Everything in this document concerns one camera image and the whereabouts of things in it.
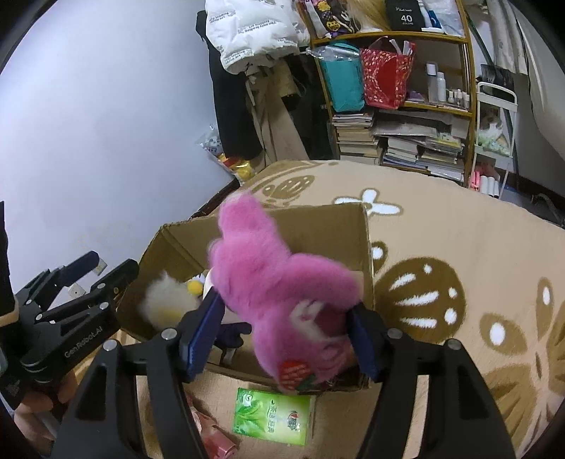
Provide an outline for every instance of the human hand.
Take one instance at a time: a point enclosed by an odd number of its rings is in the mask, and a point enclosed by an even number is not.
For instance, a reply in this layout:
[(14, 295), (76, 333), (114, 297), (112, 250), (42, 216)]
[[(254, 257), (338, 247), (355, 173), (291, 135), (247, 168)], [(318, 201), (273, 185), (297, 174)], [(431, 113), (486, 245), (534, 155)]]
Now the human hand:
[[(77, 387), (75, 373), (71, 371), (62, 379), (57, 391), (57, 398), (61, 403), (67, 403), (74, 397)], [(51, 411), (52, 409), (53, 402), (47, 395), (29, 391), (14, 412), (14, 422), (21, 433), (42, 454), (50, 452), (51, 442), (55, 439), (43, 423), (37, 419), (35, 413)]]

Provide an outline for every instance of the bottle cap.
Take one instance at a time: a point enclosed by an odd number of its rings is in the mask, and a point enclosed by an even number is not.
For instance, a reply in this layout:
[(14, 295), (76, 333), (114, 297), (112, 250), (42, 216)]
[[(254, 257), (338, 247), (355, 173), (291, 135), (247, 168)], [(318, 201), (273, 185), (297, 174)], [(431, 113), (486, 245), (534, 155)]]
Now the bottle cap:
[(427, 72), (428, 75), (431, 75), (431, 76), (437, 75), (437, 68), (436, 68), (435, 62), (428, 62), (425, 65), (425, 68), (426, 68), (426, 72)]

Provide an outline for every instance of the cardboard box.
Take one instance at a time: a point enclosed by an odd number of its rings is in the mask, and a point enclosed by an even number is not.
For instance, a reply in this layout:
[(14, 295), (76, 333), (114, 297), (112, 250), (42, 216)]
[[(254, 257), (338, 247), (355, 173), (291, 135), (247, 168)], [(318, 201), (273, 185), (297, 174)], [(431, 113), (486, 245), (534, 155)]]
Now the cardboard box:
[[(300, 206), (268, 210), (292, 252), (306, 252), (337, 260), (349, 269), (362, 271), (365, 280), (364, 303), (373, 307), (372, 258), (367, 214), (361, 204)], [(118, 304), (122, 329), (137, 339), (147, 340), (155, 330), (137, 312), (147, 286), (161, 273), (184, 282), (208, 268), (207, 248), (220, 237), (216, 215), (164, 225), (153, 238), (140, 261), (139, 277), (125, 291)], [(208, 363), (211, 371), (258, 384), (275, 386), (253, 353), (249, 336), (230, 368)], [(332, 390), (355, 390), (366, 386), (358, 370), (339, 380)]]

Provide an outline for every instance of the teal bag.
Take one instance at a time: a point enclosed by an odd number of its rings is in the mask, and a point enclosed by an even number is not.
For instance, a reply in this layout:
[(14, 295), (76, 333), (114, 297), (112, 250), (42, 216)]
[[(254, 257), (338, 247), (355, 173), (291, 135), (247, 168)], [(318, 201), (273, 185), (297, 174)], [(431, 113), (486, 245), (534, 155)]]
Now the teal bag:
[[(347, 43), (332, 43), (330, 46), (359, 51), (357, 47)], [(333, 111), (359, 111), (365, 107), (361, 57), (356, 60), (321, 60), (320, 65), (324, 70)]]

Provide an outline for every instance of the white metal cart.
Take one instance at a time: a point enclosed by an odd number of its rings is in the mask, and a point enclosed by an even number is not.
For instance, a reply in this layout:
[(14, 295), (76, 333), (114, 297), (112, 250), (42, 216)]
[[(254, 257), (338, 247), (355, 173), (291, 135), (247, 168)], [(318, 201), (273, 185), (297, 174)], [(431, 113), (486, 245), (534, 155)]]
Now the white metal cart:
[[(486, 94), (485, 92), (482, 91), (483, 88), (494, 88), (494, 89), (498, 89), (500, 91), (503, 91), (505, 93), (508, 93), (514, 101), (510, 102), (510, 101), (507, 101), (505, 99), (500, 99), (498, 97), (491, 96), (490, 94)], [(514, 126), (514, 129), (512, 130), (512, 139), (510, 141), (511, 156), (505, 156), (503, 154), (496, 153), (494, 151), (485, 150), (482, 146), (479, 146), (479, 124), (480, 124), (480, 118), (481, 118), (481, 102), (487, 103), (489, 105), (493, 105), (495, 107), (499, 107), (502, 110), (508, 110), (509, 111), (510, 118), (512, 120), (512, 125)], [(492, 84), (492, 83), (486, 83), (484, 81), (481, 81), (480, 83), (477, 84), (477, 135), (475, 136), (475, 153), (473, 155), (473, 167), (471, 168), (471, 171), (475, 170), (475, 164), (477, 162), (477, 156), (484, 156), (484, 157), (491, 158), (495, 161), (494, 165), (496, 167), (498, 167), (500, 169), (504, 169), (505, 174), (504, 174), (504, 180), (502, 182), (502, 186), (500, 188), (500, 192), (499, 192), (499, 195), (498, 195), (499, 199), (502, 197), (502, 193), (504, 192), (504, 187), (506, 186), (506, 179), (508, 178), (508, 173), (514, 172), (514, 160), (513, 160), (513, 157), (512, 157), (512, 152), (514, 151), (514, 141), (516, 139), (516, 123), (515, 122), (516, 122), (517, 111), (518, 111), (518, 98), (516, 97), (516, 93), (514, 93), (513, 91), (506, 89), (502, 86), (498, 86), (498, 85)]]

